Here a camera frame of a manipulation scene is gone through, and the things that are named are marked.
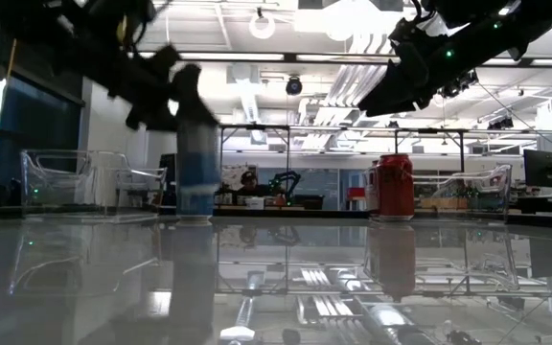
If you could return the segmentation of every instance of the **clear acrylic box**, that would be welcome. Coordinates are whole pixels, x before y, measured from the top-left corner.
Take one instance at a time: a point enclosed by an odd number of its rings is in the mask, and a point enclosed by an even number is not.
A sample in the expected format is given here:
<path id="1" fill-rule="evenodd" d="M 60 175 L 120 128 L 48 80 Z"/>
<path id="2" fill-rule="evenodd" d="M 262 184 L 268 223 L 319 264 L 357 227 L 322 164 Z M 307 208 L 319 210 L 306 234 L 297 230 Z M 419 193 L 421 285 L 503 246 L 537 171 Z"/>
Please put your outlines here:
<path id="1" fill-rule="evenodd" d="M 133 169 L 107 151 L 23 150 L 25 217 L 81 222 L 157 219 L 165 169 Z"/>
<path id="2" fill-rule="evenodd" d="M 413 175 L 415 212 L 507 215 L 511 166 L 448 176 Z"/>

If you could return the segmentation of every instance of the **red soda can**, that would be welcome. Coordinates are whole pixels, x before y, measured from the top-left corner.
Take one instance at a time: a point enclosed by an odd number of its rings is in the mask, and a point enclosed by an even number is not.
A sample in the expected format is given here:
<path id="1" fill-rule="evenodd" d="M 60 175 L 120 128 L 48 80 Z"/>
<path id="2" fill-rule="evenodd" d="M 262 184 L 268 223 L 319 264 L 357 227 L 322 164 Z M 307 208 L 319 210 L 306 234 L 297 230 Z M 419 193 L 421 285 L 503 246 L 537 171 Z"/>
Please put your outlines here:
<path id="1" fill-rule="evenodd" d="M 385 154 L 379 162 L 380 220 L 402 221 L 414 216 L 412 162 L 407 154 Z"/>

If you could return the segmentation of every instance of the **red object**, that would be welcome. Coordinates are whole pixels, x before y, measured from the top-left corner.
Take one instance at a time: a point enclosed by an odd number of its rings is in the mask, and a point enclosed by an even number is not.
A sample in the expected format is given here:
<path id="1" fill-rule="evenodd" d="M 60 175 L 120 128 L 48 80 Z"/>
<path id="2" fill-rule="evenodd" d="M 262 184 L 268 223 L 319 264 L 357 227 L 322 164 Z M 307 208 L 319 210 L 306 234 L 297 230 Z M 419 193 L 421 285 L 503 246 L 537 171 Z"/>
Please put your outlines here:
<path id="1" fill-rule="evenodd" d="M 379 282 L 395 302 L 409 296 L 416 285 L 414 230 L 408 225 L 388 224 L 378 230 Z"/>
<path id="2" fill-rule="evenodd" d="M 347 199 L 352 199 L 354 197 L 364 197 L 365 196 L 365 190 L 360 187 L 351 187 L 347 190 L 346 197 Z"/>
<path id="3" fill-rule="evenodd" d="M 381 156 L 378 171 L 380 220 L 410 220 L 414 216 L 414 186 L 408 155 Z"/>

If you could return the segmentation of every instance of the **monitor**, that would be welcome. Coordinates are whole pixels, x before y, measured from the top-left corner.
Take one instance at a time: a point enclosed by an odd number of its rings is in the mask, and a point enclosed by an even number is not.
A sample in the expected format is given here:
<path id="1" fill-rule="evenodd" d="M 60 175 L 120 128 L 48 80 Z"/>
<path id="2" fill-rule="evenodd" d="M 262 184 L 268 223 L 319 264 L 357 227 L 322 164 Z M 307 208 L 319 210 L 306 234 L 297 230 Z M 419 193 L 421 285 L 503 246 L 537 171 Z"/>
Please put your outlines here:
<path id="1" fill-rule="evenodd" d="M 523 151 L 523 158 L 525 184 L 552 188 L 552 152 L 526 149 Z"/>

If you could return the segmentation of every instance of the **reflective table surface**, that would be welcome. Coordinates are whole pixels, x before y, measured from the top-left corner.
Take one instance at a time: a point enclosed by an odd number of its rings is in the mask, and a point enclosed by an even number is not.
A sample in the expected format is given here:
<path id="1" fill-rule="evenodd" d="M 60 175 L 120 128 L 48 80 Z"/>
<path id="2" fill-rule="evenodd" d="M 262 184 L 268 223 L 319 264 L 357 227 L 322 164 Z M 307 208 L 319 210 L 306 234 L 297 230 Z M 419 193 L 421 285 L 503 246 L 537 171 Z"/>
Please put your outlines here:
<path id="1" fill-rule="evenodd" d="M 552 229 L 0 221 L 0 344 L 552 344 Z"/>

